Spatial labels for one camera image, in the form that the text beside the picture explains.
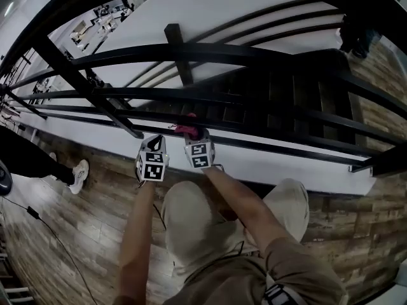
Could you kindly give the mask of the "dark wooden railing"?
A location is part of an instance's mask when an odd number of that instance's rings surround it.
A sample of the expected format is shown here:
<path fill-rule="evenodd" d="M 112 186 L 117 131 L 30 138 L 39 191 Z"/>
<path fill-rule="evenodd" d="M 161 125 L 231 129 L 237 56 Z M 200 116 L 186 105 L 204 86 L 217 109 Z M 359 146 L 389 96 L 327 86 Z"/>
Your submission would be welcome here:
<path fill-rule="evenodd" d="M 176 101 L 176 102 L 198 102 L 199 104 L 223 104 L 229 108 L 257 108 L 261 103 L 264 105 L 273 105 L 270 101 L 244 100 L 241 96 L 225 95 L 215 93 L 201 93 L 199 91 L 182 91 L 181 89 L 160 88 L 95 88 L 84 78 L 80 70 L 91 69 L 94 67 L 141 63 L 141 62 L 203 62 L 244 66 L 245 69 L 256 68 L 268 70 L 283 70 L 291 71 L 292 73 L 315 77 L 325 81 L 341 83 L 350 93 L 368 99 L 389 111 L 398 114 L 400 117 L 407 119 L 407 105 L 400 104 L 393 96 L 379 90 L 371 84 L 359 80 L 350 73 L 328 69 L 323 66 L 314 66 L 311 63 L 306 64 L 305 57 L 289 55 L 287 53 L 253 48 L 249 46 L 235 46 L 218 43 L 166 43 L 166 44 L 150 44 L 144 46 L 132 46 L 128 48 L 120 48 L 107 52 L 102 52 L 97 55 L 81 57 L 79 59 L 68 60 L 62 52 L 50 41 L 48 34 L 61 26 L 63 22 L 72 20 L 74 17 L 81 14 L 89 7 L 94 7 L 96 3 L 102 0 L 51 0 L 47 5 L 34 17 L 29 25 L 23 30 L 21 35 L 11 47 L 0 66 L 0 75 L 4 75 L 18 58 L 23 57 L 23 51 L 29 48 L 34 48 L 35 52 L 44 59 L 51 67 L 51 70 L 45 70 L 35 74 L 33 77 L 22 80 L 15 85 L 5 86 L 0 85 L 0 98 L 8 95 L 12 100 L 18 102 L 22 107 L 37 116 L 47 119 L 47 117 L 68 119 L 73 121 L 81 121 L 94 124 L 107 124 L 108 126 L 120 127 L 126 130 L 133 137 L 143 138 L 141 129 L 151 133 L 161 133 L 164 135 L 179 135 L 178 133 L 170 133 L 170 129 L 158 129 L 149 126 L 134 125 L 130 123 L 130 118 L 146 119 L 156 122 L 175 122 L 177 125 L 186 125 L 194 127 L 227 129 L 232 132 L 254 135 L 259 133 L 257 129 L 252 129 L 248 126 L 220 126 L 210 123 L 209 120 L 200 118 L 181 116 L 175 114 L 162 114 L 156 112 L 142 112 L 136 110 L 121 110 L 115 108 L 107 98 L 108 97 L 140 97 L 137 99 L 146 99 L 152 101 Z M 360 18 L 365 23 L 364 25 L 375 25 L 383 32 L 393 43 L 399 44 L 400 48 L 406 52 L 407 43 L 402 42 L 402 34 L 396 32 L 396 25 L 386 19 L 384 11 L 380 11 L 383 7 L 386 11 L 394 13 L 395 16 L 407 20 L 407 11 L 395 0 L 322 0 L 332 6 L 339 8 L 339 11 L 350 13 L 351 16 Z M 21 86 L 28 85 L 31 82 L 39 81 L 45 77 L 62 76 L 75 90 L 60 93 L 37 93 L 29 95 L 26 98 L 18 97 L 13 94 L 13 90 Z M 61 106 L 61 111 L 66 112 L 84 112 L 89 114 L 101 114 L 109 117 L 111 120 L 101 123 L 99 119 L 91 119 L 84 117 L 68 116 L 63 114 L 46 114 L 37 110 L 40 105 L 31 105 L 25 100 L 31 99 L 56 99 L 56 98 L 84 98 L 87 99 L 94 107 Z M 354 130 L 359 135 L 365 135 L 374 138 L 375 140 L 391 140 L 391 137 L 384 135 L 385 132 L 374 131 L 361 123 L 353 120 L 334 116 L 332 114 L 318 113 L 311 111 L 301 111 L 300 109 L 289 113 L 288 110 L 280 109 L 277 111 L 277 106 L 274 107 L 277 115 L 282 117 L 293 117 L 302 121 L 320 121 L 323 125 L 339 126 Z M 379 154 L 373 153 L 373 156 L 365 161 L 357 161 L 350 158 L 341 158 L 339 156 L 330 156 L 327 154 L 308 152 L 299 149 L 288 147 L 277 147 L 257 142 L 249 142 L 248 140 L 237 140 L 223 137 L 214 137 L 214 142 L 224 144 L 226 146 L 241 147 L 246 149 L 254 149 L 258 151 L 266 151 L 271 153 L 286 154 L 288 156 L 296 156 L 300 158 L 309 158 L 314 160 L 327 161 L 331 163 L 340 163 L 350 165 L 350 172 L 356 173 L 362 170 L 371 168 L 374 177 L 389 176 L 395 173 L 407 172 L 407 140 L 405 142 L 390 141 L 388 144 L 393 144 L 394 147 Z"/>

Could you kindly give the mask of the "person's khaki shirt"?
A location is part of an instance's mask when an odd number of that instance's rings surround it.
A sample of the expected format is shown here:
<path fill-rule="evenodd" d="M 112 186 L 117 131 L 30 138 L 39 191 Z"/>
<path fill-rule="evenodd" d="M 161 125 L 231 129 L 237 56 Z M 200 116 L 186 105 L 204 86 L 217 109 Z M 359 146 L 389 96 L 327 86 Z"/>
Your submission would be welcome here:
<path fill-rule="evenodd" d="M 191 275 L 162 305 L 347 305 L 335 272 L 288 238 L 267 246 L 265 258 L 238 256 Z"/>

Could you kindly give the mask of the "dark wooden staircase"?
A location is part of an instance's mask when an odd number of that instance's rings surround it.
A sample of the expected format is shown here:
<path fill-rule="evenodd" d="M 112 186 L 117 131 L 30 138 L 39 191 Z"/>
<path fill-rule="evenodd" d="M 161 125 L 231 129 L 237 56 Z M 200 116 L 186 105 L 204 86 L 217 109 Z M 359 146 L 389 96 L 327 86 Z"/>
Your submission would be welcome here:
<path fill-rule="evenodd" d="M 201 85 L 199 89 L 271 101 L 274 105 L 290 111 L 295 107 L 300 107 L 304 110 L 326 112 L 351 120 L 361 117 L 360 114 L 352 114 L 351 98 L 347 91 L 343 91 L 333 84 L 288 72 L 234 71 L 207 85 Z M 153 101 L 145 103 L 138 109 L 166 114 L 188 115 L 193 113 L 199 118 L 217 122 L 271 128 L 357 146 L 366 145 L 366 139 L 350 129 L 326 126 L 317 122 L 309 123 L 294 118 L 282 118 L 261 106 L 246 111 L 225 105 Z"/>

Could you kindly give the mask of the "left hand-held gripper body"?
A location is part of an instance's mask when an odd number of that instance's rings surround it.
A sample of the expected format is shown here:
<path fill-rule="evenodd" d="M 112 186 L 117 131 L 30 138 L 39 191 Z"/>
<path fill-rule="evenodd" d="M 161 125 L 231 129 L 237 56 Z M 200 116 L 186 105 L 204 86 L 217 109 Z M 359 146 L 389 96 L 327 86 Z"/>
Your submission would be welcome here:
<path fill-rule="evenodd" d="M 152 151 L 142 147 L 135 162 L 135 173 L 139 182 L 162 182 L 169 155 L 165 151 Z"/>

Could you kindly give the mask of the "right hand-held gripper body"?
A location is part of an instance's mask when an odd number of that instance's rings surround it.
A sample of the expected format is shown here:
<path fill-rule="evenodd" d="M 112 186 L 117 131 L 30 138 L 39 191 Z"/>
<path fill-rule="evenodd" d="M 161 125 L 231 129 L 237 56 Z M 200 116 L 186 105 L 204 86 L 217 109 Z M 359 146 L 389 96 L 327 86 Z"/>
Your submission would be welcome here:
<path fill-rule="evenodd" d="M 206 128 L 198 129 L 198 136 L 184 134 L 185 154 L 194 169 L 209 168 L 213 165 L 216 150 L 210 133 Z"/>

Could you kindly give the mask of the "person's right forearm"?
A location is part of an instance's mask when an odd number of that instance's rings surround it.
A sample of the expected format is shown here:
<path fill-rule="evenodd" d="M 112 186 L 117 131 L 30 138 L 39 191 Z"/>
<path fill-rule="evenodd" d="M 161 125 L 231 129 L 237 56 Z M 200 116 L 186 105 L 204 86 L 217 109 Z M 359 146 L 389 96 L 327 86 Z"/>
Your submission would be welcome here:
<path fill-rule="evenodd" d="M 236 213 L 262 255 L 272 241 L 290 237 L 263 200 L 247 186 L 214 166 L 203 169 L 203 173 Z"/>

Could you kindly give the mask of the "person's left forearm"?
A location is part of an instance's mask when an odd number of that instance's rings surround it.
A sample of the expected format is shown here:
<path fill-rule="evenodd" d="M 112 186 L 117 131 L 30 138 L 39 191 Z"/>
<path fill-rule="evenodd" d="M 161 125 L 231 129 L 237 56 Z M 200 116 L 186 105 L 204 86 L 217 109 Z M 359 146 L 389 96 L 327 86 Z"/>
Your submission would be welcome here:
<path fill-rule="evenodd" d="M 120 247 L 118 296 L 135 305 L 146 305 L 154 198 L 154 182 L 138 189 Z"/>

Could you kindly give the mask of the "pink cloth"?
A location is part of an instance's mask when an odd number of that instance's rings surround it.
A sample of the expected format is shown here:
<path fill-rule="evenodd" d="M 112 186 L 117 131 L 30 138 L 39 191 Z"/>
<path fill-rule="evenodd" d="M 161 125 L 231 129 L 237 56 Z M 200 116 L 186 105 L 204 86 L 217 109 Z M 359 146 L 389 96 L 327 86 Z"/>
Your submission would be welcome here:
<path fill-rule="evenodd" d="M 191 140 L 198 140 L 201 136 L 200 130 L 194 126 L 186 126 L 180 124 L 172 124 L 168 129 L 174 129 L 175 133 L 182 133 L 184 136 Z"/>

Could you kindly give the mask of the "stair balustrade with wooden rails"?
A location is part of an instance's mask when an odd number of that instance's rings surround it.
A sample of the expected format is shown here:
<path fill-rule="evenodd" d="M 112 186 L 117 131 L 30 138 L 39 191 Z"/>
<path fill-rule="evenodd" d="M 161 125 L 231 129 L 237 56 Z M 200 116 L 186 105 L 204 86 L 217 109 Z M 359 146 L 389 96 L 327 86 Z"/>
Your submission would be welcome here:
<path fill-rule="evenodd" d="M 285 37 L 308 34 L 341 27 L 343 13 L 326 3 L 316 0 L 294 0 L 256 10 L 205 30 L 189 39 L 183 38 L 179 24 L 164 28 L 169 44 L 210 43 L 257 46 Z M 157 61 L 135 75 L 125 85 L 148 88 L 179 77 L 184 85 L 193 82 L 192 70 L 200 67 L 195 62 Z"/>

